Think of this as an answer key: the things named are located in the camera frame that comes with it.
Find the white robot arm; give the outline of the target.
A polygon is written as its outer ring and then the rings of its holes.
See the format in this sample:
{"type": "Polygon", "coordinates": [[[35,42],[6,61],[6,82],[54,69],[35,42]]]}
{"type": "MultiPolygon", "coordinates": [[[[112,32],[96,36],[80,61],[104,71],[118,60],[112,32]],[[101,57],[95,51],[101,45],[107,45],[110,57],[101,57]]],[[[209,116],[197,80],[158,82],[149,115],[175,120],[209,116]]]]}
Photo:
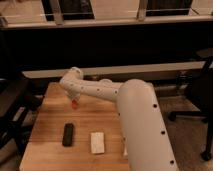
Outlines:
{"type": "Polygon", "coordinates": [[[70,99],[85,94],[116,104],[131,171],[179,171],[153,86],[140,79],[88,81],[77,67],[60,79],[70,99]]]}

